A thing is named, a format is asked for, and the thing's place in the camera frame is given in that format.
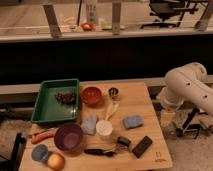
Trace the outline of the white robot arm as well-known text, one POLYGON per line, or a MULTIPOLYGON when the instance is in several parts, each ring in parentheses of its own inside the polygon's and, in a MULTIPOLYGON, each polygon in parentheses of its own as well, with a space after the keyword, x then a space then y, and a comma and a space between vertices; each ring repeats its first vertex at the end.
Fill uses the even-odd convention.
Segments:
POLYGON ((178 110, 187 100, 213 116, 213 89, 204 83, 206 77, 206 68, 198 62, 171 69, 157 100, 167 110, 178 110))

